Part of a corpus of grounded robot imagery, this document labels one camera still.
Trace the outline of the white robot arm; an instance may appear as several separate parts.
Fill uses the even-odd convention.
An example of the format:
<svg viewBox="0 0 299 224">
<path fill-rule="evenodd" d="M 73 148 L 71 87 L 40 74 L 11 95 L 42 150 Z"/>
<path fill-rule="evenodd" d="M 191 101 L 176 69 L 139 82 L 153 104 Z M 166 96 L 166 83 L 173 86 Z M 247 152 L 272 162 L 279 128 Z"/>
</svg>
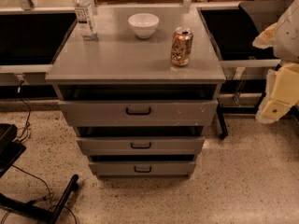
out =
<svg viewBox="0 0 299 224">
<path fill-rule="evenodd" d="M 299 0 L 294 0 L 277 22 L 252 42 L 258 49 L 273 48 L 280 68 L 266 76 L 265 97 L 255 118 L 270 124 L 279 121 L 299 101 Z"/>
</svg>

